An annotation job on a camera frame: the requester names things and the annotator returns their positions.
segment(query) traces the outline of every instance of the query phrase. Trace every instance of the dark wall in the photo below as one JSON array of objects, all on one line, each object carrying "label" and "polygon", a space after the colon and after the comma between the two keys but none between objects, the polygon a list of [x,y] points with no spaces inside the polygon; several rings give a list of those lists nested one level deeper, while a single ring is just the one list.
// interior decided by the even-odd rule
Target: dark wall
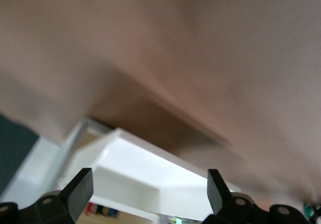
[{"label": "dark wall", "polygon": [[0,115],[0,194],[39,136]]}]

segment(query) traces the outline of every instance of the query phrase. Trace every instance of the green object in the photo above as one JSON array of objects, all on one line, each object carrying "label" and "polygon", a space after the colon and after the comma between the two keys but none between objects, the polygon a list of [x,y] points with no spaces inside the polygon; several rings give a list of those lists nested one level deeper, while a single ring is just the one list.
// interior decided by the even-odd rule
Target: green object
[{"label": "green object", "polygon": [[181,219],[176,218],[176,224],[182,224],[182,223],[183,223],[183,221]]},{"label": "green object", "polygon": [[305,217],[309,218],[311,216],[312,208],[308,204],[304,203],[303,204],[303,212],[304,212]]}]

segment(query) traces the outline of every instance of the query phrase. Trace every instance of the screw head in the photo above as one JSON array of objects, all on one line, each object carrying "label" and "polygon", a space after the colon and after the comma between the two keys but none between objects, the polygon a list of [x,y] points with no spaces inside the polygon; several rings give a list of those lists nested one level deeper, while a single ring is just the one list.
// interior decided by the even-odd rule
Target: screw head
[{"label": "screw head", "polygon": [[9,207],[7,205],[0,207],[0,212],[5,212],[9,209]]},{"label": "screw head", "polygon": [[44,200],[42,201],[42,204],[45,205],[45,204],[50,203],[51,201],[52,201],[51,198],[47,198],[47,199],[44,199]]},{"label": "screw head", "polygon": [[280,206],[277,210],[279,213],[281,213],[283,215],[290,215],[290,211],[283,206]]},{"label": "screw head", "polygon": [[246,205],[246,202],[245,200],[241,199],[241,198],[238,198],[235,200],[236,204],[238,205]]}]

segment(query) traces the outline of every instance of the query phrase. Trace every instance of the ceiling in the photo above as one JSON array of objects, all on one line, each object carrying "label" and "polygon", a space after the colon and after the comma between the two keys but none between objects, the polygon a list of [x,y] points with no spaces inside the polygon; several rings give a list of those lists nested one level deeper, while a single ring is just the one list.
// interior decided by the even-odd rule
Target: ceiling
[{"label": "ceiling", "polygon": [[84,115],[263,208],[321,197],[321,0],[0,0],[0,111],[61,141]]}]

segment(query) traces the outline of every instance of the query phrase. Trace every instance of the white ceiling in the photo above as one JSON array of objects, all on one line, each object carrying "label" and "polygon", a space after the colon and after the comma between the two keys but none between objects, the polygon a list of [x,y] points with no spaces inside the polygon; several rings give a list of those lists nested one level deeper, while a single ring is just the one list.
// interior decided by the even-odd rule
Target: white ceiling
[{"label": "white ceiling", "polygon": [[0,111],[83,115],[251,194],[321,196],[321,0],[0,0]]}]

